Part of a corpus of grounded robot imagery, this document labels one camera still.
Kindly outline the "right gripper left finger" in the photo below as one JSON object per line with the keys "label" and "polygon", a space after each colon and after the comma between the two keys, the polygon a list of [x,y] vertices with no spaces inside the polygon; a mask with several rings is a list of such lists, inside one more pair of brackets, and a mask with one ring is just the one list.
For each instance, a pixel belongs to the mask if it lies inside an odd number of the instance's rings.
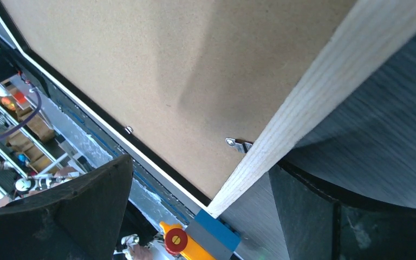
{"label": "right gripper left finger", "polygon": [[112,259],[132,178],[122,155],[0,207],[0,259]]}

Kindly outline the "black picture frame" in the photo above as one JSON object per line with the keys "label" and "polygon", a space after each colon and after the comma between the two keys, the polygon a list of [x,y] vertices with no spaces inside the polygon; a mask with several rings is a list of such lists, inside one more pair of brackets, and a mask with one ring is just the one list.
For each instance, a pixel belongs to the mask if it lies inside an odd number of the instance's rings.
{"label": "black picture frame", "polygon": [[416,1],[0,1],[0,24],[215,216],[279,159],[416,208]]}

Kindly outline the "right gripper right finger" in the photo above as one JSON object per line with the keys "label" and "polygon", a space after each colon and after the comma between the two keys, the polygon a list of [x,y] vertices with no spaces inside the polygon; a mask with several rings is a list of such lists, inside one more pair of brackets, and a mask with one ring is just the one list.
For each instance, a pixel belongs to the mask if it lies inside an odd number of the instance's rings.
{"label": "right gripper right finger", "polygon": [[352,192],[286,163],[269,170],[291,259],[416,259],[416,209]]}

